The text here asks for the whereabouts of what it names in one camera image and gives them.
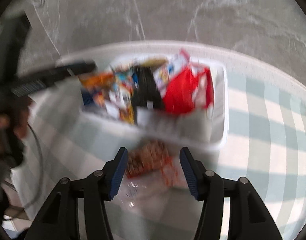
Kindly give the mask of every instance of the green and white tablecloth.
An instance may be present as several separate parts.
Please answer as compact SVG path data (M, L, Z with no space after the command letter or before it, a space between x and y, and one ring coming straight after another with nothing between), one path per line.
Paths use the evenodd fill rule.
M246 176L265 201L283 239L294 239L306 222L306 104L262 81L228 72L229 136L220 152L191 149L208 169L223 178ZM132 149L140 135L118 125L99 125L79 113L77 82L52 90L32 116L44 157L43 195L28 209L33 218L62 177L79 179L101 169L120 147ZM13 171L23 203L35 194L39 160L33 137L27 162ZM188 190L172 189L135 207L117 198L106 203L115 239L192 239L202 203ZM225 200L221 239L228 231L229 201Z

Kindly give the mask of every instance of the silver rivet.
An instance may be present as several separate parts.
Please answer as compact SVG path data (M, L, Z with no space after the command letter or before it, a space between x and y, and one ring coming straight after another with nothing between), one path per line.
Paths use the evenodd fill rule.
M208 177L213 177L215 173L214 173L214 171L208 170L208 171L205 171L205 174Z
M94 171L94 176L95 177L99 177L99 176L102 176L102 175L103 175L103 171L101 171L101 170Z
M69 182L69 179L68 178L63 178L61 179L61 184L67 184Z
M241 177L240 182L242 182L243 184L246 184L246 183L248 183L248 179L245 178L245 177Z

